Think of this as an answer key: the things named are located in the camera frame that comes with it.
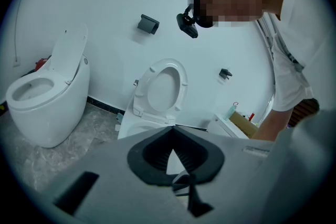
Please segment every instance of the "toilet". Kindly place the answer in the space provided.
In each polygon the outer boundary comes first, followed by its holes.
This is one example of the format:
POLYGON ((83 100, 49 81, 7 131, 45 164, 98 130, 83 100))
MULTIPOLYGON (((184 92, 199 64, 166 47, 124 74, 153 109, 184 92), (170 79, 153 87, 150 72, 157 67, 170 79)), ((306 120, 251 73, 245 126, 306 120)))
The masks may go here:
MULTIPOLYGON (((188 79, 175 59, 153 64, 139 80, 121 122, 118 139, 152 129, 174 126, 187 95, 188 79)), ((179 174, 184 167, 173 151, 167 174, 179 174)))
POLYGON ((83 115, 90 80, 89 62, 83 55, 87 38, 85 24, 67 28, 48 61, 6 92, 13 121, 38 146, 63 142, 83 115))

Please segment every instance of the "cardboard box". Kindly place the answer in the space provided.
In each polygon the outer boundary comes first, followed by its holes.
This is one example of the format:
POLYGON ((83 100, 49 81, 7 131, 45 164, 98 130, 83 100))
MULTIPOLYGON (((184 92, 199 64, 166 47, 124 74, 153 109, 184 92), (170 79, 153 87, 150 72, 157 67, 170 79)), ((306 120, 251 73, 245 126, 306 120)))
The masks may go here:
POLYGON ((230 120, 244 133, 248 138, 251 138, 258 130, 258 127, 249 122, 247 118, 243 117, 237 112, 234 112, 230 120))

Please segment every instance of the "toilet lid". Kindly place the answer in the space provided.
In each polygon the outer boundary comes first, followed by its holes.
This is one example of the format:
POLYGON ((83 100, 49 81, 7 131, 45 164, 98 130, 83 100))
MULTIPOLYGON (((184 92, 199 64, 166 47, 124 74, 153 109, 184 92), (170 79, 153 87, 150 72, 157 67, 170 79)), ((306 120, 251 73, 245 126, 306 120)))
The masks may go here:
POLYGON ((79 24, 67 28, 56 42, 51 55, 50 69, 65 77, 67 84, 75 77, 87 39, 87 26, 79 24))
POLYGON ((183 65, 175 59, 163 59, 152 65, 139 80, 133 113, 145 120, 175 125, 187 87, 183 65))

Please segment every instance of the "gray floor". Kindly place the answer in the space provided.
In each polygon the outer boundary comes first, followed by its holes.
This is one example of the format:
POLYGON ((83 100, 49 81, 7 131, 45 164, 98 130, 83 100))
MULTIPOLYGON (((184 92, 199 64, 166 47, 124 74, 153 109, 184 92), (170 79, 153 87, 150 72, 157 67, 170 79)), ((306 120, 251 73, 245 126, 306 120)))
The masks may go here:
POLYGON ((86 105, 69 137, 54 148, 35 146, 15 126, 9 112, 0 116, 0 145, 17 176, 37 191, 88 151, 118 138, 116 115, 86 105))

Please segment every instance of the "white countertop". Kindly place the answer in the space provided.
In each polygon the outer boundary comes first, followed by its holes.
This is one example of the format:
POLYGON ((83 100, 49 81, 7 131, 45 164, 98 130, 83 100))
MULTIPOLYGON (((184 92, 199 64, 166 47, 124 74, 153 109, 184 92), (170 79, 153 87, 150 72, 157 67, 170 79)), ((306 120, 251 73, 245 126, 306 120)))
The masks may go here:
POLYGON ((216 114, 216 122, 232 137, 248 139, 248 137, 230 120, 224 120, 219 114, 216 114))

